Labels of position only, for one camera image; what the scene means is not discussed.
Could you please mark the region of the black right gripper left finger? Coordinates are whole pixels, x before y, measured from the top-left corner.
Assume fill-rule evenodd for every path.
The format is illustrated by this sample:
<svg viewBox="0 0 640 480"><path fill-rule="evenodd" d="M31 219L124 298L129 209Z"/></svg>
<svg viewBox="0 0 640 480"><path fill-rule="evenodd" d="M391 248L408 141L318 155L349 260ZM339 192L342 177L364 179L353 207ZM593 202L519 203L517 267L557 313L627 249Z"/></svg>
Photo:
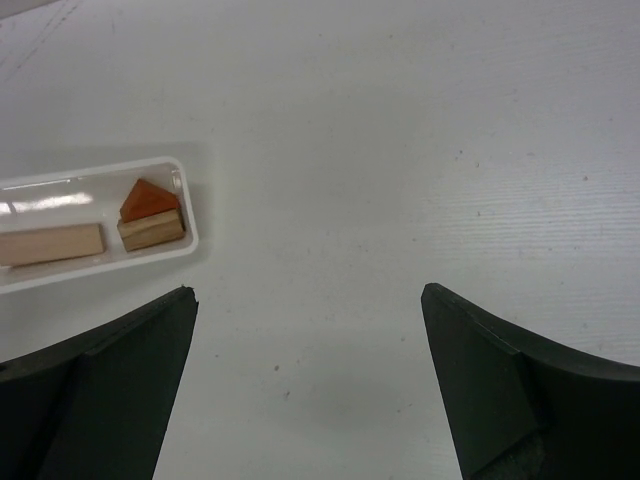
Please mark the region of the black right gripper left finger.
<svg viewBox="0 0 640 480"><path fill-rule="evenodd" d="M198 313L181 286L1 365L4 479L150 479Z"/></svg>

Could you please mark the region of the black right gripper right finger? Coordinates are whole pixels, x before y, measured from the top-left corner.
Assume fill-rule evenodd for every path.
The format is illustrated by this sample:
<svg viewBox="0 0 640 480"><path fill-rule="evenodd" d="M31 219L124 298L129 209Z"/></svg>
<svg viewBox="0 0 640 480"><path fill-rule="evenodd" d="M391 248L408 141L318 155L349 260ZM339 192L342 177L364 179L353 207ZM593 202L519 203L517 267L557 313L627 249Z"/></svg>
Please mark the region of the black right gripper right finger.
<svg viewBox="0 0 640 480"><path fill-rule="evenodd" d="M638 367L535 334L436 283L421 303L463 478L638 478Z"/></svg>

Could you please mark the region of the dark striped wood block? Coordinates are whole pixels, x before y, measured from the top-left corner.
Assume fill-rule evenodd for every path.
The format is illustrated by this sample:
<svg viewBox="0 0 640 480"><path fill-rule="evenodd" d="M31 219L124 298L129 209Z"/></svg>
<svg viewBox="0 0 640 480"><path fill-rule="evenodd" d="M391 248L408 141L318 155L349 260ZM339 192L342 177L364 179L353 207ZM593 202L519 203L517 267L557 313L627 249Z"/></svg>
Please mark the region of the dark striped wood block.
<svg viewBox="0 0 640 480"><path fill-rule="evenodd" d="M181 240L186 235L179 209L168 210L130 222L120 220L117 229L127 252Z"/></svg>

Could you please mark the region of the orange triangular wood block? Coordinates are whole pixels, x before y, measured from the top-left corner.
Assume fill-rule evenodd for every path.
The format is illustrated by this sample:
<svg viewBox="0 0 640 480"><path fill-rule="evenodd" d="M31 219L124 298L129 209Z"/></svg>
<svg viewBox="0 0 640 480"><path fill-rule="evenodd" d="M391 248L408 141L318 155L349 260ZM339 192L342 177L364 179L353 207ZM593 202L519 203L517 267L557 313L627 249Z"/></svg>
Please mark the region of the orange triangular wood block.
<svg viewBox="0 0 640 480"><path fill-rule="evenodd" d="M120 219L128 223L179 208L179 199L174 193L140 178L120 207Z"/></svg>

